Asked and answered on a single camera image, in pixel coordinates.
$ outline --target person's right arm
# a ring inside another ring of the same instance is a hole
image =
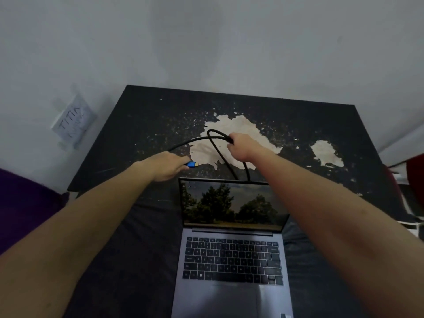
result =
[[[258,168],[370,313],[424,315],[424,244],[419,239],[342,185],[279,157],[248,135],[230,137],[233,157]]]

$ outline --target small white patch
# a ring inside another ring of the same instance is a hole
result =
[[[333,166],[326,165],[327,163],[339,167],[344,166],[342,159],[334,154],[336,150],[327,141],[316,141],[315,144],[311,146],[311,149],[315,154],[314,159],[319,159],[321,161],[321,166],[333,168]]]
[[[256,125],[250,122],[243,115],[238,115],[233,119],[229,118],[227,115],[220,115],[216,117],[217,122],[205,122],[205,130],[200,136],[206,136],[209,129],[216,129],[225,134],[230,134],[232,132],[248,134],[251,138],[256,140],[262,146],[272,150],[274,153],[278,154],[281,152],[282,147],[276,147],[274,144],[271,144],[265,136],[261,135],[259,129]],[[222,139],[214,140],[215,145],[218,147],[224,158],[234,166],[244,169],[243,163],[235,160],[230,151],[227,149],[227,141]],[[210,164],[214,166],[217,170],[217,163],[220,162],[223,164],[223,160],[212,146],[209,140],[197,141],[190,143],[190,155],[193,161],[198,162],[199,165]],[[254,170],[256,167],[252,163],[246,163],[248,168]]]

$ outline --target laptop hinge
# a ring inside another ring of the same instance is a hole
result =
[[[230,231],[229,229],[212,229],[212,228],[192,228],[191,230],[193,232],[227,233],[232,235],[263,235],[268,237],[273,236],[272,232],[266,232],[266,231],[241,231],[241,230]]]

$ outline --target person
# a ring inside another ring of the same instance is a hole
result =
[[[232,156],[251,162],[301,229],[378,317],[424,313],[424,245],[342,185],[232,133]],[[0,317],[61,317],[73,290],[137,197],[190,158],[162,152],[68,204],[0,257]]]

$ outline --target silver laptop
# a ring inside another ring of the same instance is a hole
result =
[[[179,178],[184,229],[172,317],[291,318],[281,231],[266,182]]]

